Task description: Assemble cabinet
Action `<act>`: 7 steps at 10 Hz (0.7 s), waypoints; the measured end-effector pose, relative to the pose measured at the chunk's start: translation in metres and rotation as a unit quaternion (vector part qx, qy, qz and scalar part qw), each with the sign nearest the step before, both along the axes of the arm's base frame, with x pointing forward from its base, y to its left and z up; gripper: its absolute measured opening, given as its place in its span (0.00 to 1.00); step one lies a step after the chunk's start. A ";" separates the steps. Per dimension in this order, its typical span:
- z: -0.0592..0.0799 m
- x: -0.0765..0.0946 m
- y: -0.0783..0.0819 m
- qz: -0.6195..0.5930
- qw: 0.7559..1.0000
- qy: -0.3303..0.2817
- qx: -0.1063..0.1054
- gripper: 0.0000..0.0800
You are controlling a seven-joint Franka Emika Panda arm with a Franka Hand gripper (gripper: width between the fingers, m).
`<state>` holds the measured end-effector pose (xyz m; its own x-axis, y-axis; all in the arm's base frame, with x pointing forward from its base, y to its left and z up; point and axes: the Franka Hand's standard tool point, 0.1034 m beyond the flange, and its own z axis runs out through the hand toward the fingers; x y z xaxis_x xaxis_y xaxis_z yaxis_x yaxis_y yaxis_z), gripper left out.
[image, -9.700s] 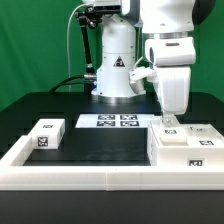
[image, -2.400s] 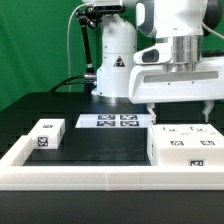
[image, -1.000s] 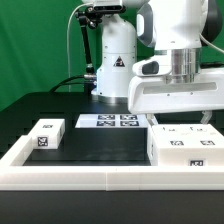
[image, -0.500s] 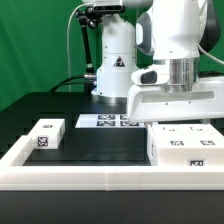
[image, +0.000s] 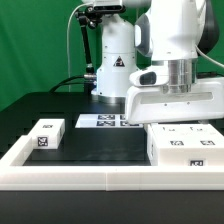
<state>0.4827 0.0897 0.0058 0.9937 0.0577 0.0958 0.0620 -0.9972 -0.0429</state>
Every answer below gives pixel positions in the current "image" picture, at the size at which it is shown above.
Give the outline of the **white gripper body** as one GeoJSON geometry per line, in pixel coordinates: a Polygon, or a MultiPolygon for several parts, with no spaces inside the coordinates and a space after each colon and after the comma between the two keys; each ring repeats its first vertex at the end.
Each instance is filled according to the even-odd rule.
{"type": "Polygon", "coordinates": [[[188,93],[164,94],[159,87],[132,86],[125,102],[130,124],[224,118],[224,78],[198,79],[188,93]]]}

